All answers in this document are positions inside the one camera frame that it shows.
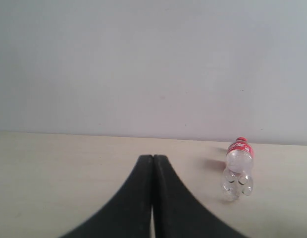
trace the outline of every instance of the white wall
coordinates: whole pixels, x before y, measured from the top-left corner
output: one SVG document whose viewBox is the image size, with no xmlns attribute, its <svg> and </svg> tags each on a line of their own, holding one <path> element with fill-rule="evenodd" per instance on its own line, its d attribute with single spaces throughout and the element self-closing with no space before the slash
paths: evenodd
<svg viewBox="0 0 307 238">
<path fill-rule="evenodd" d="M 0 130 L 307 144 L 307 1 L 0 0 Z"/>
</svg>

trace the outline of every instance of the plastic bottle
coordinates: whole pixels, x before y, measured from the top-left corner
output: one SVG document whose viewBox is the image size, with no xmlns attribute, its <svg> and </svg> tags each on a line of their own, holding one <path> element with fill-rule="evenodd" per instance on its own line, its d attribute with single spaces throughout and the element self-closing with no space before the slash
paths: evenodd
<svg viewBox="0 0 307 238">
<path fill-rule="evenodd" d="M 228 200 L 236 200 L 240 194 L 249 196 L 253 190 L 251 175 L 254 151 L 243 137 L 239 137 L 227 149 L 226 168 L 222 175 L 222 188 Z"/>
</svg>

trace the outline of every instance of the red label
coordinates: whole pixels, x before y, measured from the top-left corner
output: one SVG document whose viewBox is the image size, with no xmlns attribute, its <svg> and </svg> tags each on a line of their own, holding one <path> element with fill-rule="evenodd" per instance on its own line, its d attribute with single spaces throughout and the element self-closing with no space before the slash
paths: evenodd
<svg viewBox="0 0 307 238">
<path fill-rule="evenodd" d="M 237 140 L 236 142 L 231 144 L 227 149 L 227 154 L 232 150 L 243 150 L 250 153 L 251 157 L 254 157 L 254 151 L 252 147 L 249 144 L 247 144 L 247 142 L 242 140 Z"/>
</svg>

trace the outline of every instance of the table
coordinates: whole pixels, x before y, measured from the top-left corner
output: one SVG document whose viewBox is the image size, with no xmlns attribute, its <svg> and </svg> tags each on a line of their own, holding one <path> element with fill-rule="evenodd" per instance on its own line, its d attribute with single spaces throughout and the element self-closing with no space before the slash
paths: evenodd
<svg viewBox="0 0 307 238">
<path fill-rule="evenodd" d="M 307 146 L 252 144 L 253 194 L 227 202 L 220 178 L 228 145 L 0 132 L 0 237 L 64 234 L 117 192 L 141 154 L 167 155 L 191 193 L 243 234 L 307 237 Z"/>
</svg>

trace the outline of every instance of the black rubber object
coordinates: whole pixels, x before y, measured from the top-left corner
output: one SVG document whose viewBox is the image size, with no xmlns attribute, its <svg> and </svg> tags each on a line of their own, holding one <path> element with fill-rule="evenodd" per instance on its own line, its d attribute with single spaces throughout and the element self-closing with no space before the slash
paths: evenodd
<svg viewBox="0 0 307 238">
<path fill-rule="evenodd" d="M 153 157 L 142 155 L 117 194 L 62 238 L 149 238 Z"/>
<path fill-rule="evenodd" d="M 244 238 L 206 210 L 181 182 L 168 158 L 153 159 L 156 238 Z"/>
</svg>

